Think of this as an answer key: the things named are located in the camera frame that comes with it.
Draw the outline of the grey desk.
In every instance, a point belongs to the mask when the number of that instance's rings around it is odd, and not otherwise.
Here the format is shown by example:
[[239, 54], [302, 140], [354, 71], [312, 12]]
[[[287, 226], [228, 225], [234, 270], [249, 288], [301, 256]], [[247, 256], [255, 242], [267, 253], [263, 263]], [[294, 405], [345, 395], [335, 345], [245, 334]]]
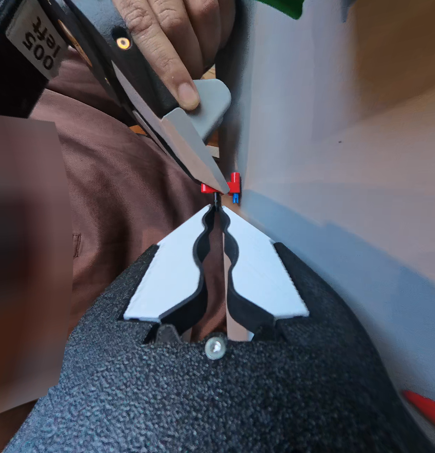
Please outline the grey desk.
[[435, 400], [435, 1], [241, 1], [217, 63], [239, 214], [351, 307], [395, 385]]

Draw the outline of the green plastic bin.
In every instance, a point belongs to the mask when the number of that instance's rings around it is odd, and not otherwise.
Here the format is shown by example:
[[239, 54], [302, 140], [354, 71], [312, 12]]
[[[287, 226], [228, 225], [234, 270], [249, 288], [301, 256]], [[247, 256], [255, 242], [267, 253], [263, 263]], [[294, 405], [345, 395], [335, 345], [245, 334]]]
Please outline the green plastic bin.
[[304, 0], [259, 0], [288, 17], [299, 20], [303, 13]]

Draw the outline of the red angled beam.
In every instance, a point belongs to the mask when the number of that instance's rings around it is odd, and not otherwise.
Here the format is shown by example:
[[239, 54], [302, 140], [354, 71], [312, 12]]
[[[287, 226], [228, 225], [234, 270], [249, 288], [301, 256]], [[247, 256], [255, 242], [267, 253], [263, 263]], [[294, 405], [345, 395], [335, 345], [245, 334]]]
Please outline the red angled beam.
[[235, 194], [241, 192], [241, 183], [240, 182], [227, 182], [228, 190], [227, 192], [222, 192], [218, 189], [214, 189], [207, 184], [201, 184], [201, 192], [206, 194], [218, 193], [218, 194]]

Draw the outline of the toy brick race car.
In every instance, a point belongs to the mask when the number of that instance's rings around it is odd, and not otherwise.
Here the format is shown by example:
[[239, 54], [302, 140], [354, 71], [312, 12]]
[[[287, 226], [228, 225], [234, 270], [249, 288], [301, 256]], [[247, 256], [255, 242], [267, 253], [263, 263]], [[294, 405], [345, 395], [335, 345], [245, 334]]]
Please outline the toy brick race car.
[[435, 401], [410, 390], [403, 390], [404, 398], [433, 426], [435, 426]]

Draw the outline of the person's left hand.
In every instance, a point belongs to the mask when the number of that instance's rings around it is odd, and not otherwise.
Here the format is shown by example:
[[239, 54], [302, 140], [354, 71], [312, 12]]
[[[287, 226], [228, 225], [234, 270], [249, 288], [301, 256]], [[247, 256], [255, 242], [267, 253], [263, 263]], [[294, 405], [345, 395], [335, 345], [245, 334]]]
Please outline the person's left hand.
[[194, 80], [230, 38], [233, 0], [114, 0], [134, 43], [184, 110], [200, 103]]

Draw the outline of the person's brown sweater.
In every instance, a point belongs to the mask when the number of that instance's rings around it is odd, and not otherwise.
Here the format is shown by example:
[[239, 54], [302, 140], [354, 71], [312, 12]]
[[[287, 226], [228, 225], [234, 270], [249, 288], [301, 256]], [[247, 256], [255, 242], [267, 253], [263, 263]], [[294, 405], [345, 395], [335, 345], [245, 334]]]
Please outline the person's brown sweater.
[[70, 334], [120, 273], [213, 198], [150, 138], [130, 129], [73, 48], [31, 118], [55, 123], [66, 170], [73, 234]]

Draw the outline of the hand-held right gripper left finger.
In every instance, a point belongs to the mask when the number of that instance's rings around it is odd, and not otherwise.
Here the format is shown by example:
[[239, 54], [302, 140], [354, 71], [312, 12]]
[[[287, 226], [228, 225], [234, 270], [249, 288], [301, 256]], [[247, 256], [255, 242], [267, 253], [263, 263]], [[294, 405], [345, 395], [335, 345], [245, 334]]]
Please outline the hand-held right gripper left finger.
[[207, 205], [156, 245], [155, 255], [123, 314], [124, 320], [198, 322], [207, 310], [203, 261], [215, 209]]

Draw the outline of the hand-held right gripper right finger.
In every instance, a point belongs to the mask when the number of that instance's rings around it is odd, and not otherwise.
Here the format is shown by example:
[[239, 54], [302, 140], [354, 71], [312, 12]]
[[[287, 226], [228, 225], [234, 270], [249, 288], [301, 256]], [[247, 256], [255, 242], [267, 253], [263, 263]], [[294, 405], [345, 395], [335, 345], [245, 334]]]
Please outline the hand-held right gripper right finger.
[[229, 312], [234, 319], [291, 319], [309, 310], [273, 240], [228, 207], [221, 219], [229, 257]]

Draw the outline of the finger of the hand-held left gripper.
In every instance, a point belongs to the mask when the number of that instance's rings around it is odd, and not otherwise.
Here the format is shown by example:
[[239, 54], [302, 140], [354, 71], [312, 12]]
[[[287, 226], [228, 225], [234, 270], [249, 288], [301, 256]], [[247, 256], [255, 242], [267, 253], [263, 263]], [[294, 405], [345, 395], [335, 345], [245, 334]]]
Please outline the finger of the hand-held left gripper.
[[199, 180], [193, 177], [192, 173], [186, 168], [185, 164], [180, 161], [179, 157], [175, 155], [173, 149], [167, 144], [165, 139], [154, 131], [154, 129], [139, 114], [139, 112], [137, 110], [133, 110], [132, 114], [135, 117], [138, 125], [146, 133], [146, 135], [150, 137], [166, 153], [166, 155], [169, 155], [188, 177], [190, 177], [194, 182], [198, 182]]
[[154, 131], [165, 139], [193, 177], [199, 180], [196, 183], [207, 184], [214, 189], [227, 192], [228, 186], [224, 175], [186, 111], [176, 107], [163, 118], [159, 118], [117, 65], [114, 62], [112, 65], [124, 93], [133, 105], [133, 110], [137, 110]]

